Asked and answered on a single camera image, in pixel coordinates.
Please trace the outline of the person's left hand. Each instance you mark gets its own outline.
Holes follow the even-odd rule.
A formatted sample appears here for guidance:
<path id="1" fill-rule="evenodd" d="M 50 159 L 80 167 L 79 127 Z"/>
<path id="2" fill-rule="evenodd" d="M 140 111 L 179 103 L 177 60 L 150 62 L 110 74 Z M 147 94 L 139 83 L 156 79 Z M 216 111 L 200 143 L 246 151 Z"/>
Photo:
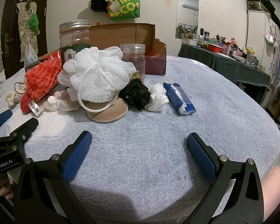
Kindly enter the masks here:
<path id="1" fill-rule="evenodd" d="M 11 200 L 14 197 L 9 178 L 0 179 L 0 196 L 5 197 L 6 200 Z"/>

